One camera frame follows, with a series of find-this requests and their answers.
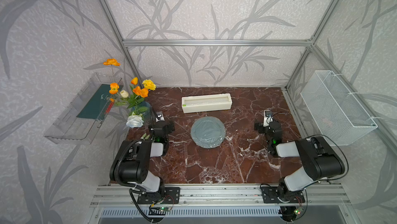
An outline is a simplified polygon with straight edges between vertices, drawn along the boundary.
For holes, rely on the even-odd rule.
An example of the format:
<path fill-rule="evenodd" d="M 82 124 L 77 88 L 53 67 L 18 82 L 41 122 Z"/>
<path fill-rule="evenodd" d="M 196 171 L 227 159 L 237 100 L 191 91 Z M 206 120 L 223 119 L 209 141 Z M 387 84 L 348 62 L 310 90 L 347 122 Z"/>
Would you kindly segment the white plastic wrap dispenser box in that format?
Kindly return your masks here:
<path fill-rule="evenodd" d="M 232 103 L 229 93 L 182 97 L 183 113 L 230 110 Z"/>

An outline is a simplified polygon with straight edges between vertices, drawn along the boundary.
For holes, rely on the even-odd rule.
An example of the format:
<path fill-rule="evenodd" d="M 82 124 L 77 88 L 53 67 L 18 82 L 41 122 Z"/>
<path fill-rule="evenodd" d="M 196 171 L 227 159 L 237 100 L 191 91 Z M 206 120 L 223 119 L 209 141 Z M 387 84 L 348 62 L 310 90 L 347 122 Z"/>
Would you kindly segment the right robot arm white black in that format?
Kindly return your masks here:
<path fill-rule="evenodd" d="M 319 181 L 337 180 L 348 172 L 348 162 L 343 161 L 324 135 L 283 142 L 279 122 L 254 123 L 254 129 L 266 137 L 267 150 L 275 158 L 296 157 L 301 167 L 279 180 L 278 186 L 260 186 L 264 203 L 304 202 L 303 190 Z"/>

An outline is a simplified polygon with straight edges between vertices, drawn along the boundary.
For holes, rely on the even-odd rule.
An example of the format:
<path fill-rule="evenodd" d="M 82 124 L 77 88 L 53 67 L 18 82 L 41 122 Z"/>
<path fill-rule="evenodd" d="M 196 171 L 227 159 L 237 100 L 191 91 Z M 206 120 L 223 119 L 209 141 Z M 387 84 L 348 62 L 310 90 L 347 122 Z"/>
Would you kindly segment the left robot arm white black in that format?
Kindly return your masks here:
<path fill-rule="evenodd" d="M 169 134 L 175 130 L 173 121 L 159 121 L 149 126 L 149 137 L 125 140 L 110 169 L 110 180 L 130 187 L 136 194 L 156 194 L 163 197 L 163 179 L 149 170 L 153 157 L 165 156 L 169 149 Z"/>

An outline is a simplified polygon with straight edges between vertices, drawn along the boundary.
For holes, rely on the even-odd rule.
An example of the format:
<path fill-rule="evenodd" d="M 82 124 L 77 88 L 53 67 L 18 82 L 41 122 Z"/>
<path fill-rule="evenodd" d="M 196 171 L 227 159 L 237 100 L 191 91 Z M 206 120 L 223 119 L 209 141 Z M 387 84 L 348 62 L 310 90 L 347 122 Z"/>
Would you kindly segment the flower bouquet in glass vase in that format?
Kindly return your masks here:
<path fill-rule="evenodd" d="M 149 107 L 144 106 L 143 103 L 149 92 L 155 91 L 157 86 L 152 80 L 146 79 L 142 82 L 142 87 L 140 87 L 138 77 L 134 77 L 130 81 L 129 87 L 132 91 L 131 94 L 126 90 L 120 91 L 121 86 L 116 82 L 112 82 L 109 89 L 110 101 L 113 105 L 126 106 L 130 110 L 126 121 L 127 127 L 140 128 L 147 119 L 144 114 L 149 112 Z"/>

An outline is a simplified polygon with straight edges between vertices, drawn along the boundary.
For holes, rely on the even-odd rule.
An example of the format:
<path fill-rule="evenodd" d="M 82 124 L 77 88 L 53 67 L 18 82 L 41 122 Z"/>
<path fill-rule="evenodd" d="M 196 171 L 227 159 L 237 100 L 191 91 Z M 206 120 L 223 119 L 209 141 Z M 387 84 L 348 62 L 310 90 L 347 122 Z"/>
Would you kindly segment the red pen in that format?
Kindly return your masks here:
<path fill-rule="evenodd" d="M 105 111 L 105 114 L 108 114 L 110 111 L 111 111 L 111 109 L 112 109 L 112 107 L 113 107 L 113 105 L 114 105 L 114 102 L 115 102 L 115 99 L 110 99 L 110 103 L 109 103 L 109 105 L 108 105 L 108 107 L 107 107 L 107 109 L 106 109 L 106 111 Z"/>

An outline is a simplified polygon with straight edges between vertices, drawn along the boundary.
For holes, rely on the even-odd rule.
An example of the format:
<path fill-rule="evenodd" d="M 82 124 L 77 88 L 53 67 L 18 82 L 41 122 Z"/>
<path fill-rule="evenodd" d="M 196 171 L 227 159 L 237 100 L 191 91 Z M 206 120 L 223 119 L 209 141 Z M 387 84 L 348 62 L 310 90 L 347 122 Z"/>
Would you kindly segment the dark green notebook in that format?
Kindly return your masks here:
<path fill-rule="evenodd" d="M 110 99 L 115 99 L 115 96 L 110 93 L 110 90 L 110 84 L 101 84 L 88 103 L 77 115 L 77 118 L 103 121 L 107 115 L 105 114 L 105 111 L 110 103 Z"/>

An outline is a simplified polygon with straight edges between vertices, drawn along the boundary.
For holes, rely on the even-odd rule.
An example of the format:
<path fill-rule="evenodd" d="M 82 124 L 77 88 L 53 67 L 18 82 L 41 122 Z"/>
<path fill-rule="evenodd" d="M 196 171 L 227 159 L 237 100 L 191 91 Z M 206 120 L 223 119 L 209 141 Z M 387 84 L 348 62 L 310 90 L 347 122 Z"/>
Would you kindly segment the left green circuit board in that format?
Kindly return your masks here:
<path fill-rule="evenodd" d="M 152 205 L 152 206 L 150 206 L 149 209 L 155 213 L 157 213 L 157 212 L 163 213 L 163 212 L 170 212 L 173 209 L 173 207 L 172 206 L 154 206 L 154 205 Z"/>

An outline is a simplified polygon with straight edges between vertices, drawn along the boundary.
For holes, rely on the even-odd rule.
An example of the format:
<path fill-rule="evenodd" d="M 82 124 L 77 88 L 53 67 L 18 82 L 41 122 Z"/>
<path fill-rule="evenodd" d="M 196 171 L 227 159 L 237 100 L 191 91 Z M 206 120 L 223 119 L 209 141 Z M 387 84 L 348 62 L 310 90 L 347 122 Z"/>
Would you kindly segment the right small circuit board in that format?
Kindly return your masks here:
<path fill-rule="evenodd" d="M 294 214 L 300 215 L 302 213 L 302 211 L 304 211 L 304 208 L 300 206 L 294 210 Z"/>

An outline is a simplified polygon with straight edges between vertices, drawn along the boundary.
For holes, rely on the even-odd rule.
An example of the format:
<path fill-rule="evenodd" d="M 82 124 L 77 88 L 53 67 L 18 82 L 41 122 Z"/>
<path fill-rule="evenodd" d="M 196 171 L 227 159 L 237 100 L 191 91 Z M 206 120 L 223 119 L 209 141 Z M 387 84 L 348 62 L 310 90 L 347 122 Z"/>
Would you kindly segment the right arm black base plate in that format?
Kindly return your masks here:
<path fill-rule="evenodd" d="M 292 192 L 287 188 L 261 185 L 260 191 L 264 203 L 303 204 L 306 203 L 303 191 Z"/>

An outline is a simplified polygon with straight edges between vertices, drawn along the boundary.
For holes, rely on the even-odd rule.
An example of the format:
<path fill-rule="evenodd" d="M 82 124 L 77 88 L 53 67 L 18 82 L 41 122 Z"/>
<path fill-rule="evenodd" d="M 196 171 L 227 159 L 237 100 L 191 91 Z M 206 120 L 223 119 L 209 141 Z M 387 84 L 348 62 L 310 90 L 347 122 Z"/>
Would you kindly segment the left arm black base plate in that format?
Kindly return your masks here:
<path fill-rule="evenodd" d="M 181 194 L 180 187 L 165 187 L 155 193 L 139 194 L 138 204 L 178 204 Z"/>

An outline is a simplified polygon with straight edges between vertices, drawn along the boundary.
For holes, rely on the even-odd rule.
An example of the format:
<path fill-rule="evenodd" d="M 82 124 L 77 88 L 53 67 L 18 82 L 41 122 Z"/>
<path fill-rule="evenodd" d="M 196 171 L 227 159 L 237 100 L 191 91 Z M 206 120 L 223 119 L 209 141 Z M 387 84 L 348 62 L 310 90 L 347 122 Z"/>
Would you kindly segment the clear acrylic wall shelf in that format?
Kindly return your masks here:
<path fill-rule="evenodd" d="M 123 88 L 122 77 L 94 73 L 73 101 L 44 132 L 55 144 L 89 145 L 112 108 L 110 85 Z"/>

